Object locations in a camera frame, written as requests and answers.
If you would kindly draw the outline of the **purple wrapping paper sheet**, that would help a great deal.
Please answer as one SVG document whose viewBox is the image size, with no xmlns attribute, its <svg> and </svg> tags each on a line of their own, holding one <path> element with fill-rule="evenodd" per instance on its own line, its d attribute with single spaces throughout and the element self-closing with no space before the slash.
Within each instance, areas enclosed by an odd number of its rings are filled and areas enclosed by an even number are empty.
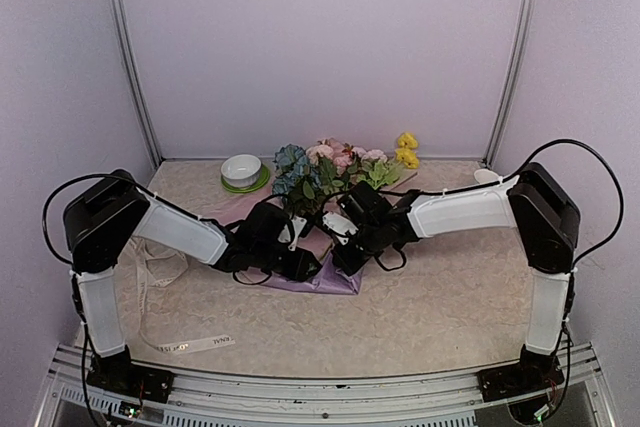
<svg viewBox="0 0 640 427">
<path fill-rule="evenodd" d="M 296 293 L 358 295 L 362 278 L 363 270 L 349 276 L 334 264 L 333 256 L 328 254 L 320 271 L 309 280 L 295 282 L 274 274 L 264 286 Z"/>
</svg>

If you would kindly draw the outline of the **blue hydrangea fake flower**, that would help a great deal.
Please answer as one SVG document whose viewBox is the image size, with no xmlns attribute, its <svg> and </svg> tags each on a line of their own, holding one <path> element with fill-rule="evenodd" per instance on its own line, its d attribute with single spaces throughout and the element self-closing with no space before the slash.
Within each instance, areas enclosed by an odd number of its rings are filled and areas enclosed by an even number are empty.
<svg viewBox="0 0 640 427">
<path fill-rule="evenodd" d="M 320 205 L 320 178 L 305 149 L 294 144 L 281 147 L 275 153 L 274 165 L 272 194 L 290 213 L 314 213 Z"/>
</svg>

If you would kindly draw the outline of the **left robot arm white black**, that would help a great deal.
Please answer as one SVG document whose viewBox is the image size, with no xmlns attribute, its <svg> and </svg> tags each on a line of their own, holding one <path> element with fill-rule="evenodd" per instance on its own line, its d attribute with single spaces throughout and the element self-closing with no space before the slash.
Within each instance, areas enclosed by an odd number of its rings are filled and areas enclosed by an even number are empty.
<svg viewBox="0 0 640 427">
<path fill-rule="evenodd" d="M 118 391 L 133 390 L 140 381 L 139 368 L 128 360 L 114 280 L 128 245 L 151 241 L 231 275 L 256 268 L 267 277 L 305 282 L 322 268 L 313 252 L 298 245 L 306 223 L 269 200 L 223 225 L 151 193 L 125 170 L 91 178 L 94 185 L 65 208 L 63 224 L 88 343 L 103 359 L 102 377 Z"/>
</svg>

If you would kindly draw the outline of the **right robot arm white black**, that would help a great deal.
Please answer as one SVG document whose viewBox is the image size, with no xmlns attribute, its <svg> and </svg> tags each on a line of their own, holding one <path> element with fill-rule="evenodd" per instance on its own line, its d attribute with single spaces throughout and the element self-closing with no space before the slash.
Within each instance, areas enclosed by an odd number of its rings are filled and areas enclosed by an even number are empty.
<svg viewBox="0 0 640 427">
<path fill-rule="evenodd" d="M 539 163 L 492 182 L 440 192 L 412 189 L 390 203 L 364 181 L 342 194 L 340 211 L 321 216 L 335 239 L 334 264 L 348 274 L 377 260 L 388 248 L 443 234 L 512 229 L 534 271 L 529 325 L 511 380 L 535 389 L 557 368 L 557 349 L 571 309 L 574 253 L 581 214 L 577 205 Z"/>
</svg>

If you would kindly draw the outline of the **cream printed ribbon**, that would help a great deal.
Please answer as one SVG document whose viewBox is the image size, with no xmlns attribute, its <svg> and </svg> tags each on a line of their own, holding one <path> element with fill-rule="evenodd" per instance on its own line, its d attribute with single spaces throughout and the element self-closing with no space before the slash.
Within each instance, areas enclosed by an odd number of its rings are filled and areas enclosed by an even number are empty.
<svg viewBox="0 0 640 427">
<path fill-rule="evenodd" d="M 156 352 L 181 356 L 231 347 L 235 339 L 229 334 L 189 336 L 189 329 L 176 327 L 179 320 L 172 314 L 175 287 L 180 287 L 190 270 L 190 261 L 183 253 L 142 239 L 131 246 L 136 268 L 138 327 L 137 335 Z"/>
</svg>

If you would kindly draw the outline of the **pink wrapping paper sheet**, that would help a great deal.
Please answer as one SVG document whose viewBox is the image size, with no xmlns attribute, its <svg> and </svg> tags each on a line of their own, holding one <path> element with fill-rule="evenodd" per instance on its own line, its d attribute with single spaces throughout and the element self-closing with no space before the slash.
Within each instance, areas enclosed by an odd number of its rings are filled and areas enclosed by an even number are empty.
<svg viewBox="0 0 640 427">
<path fill-rule="evenodd" d="M 235 195 L 219 204 L 213 217 L 222 225 L 227 225 L 247 217 L 253 206 L 266 198 L 265 191 Z"/>
</svg>

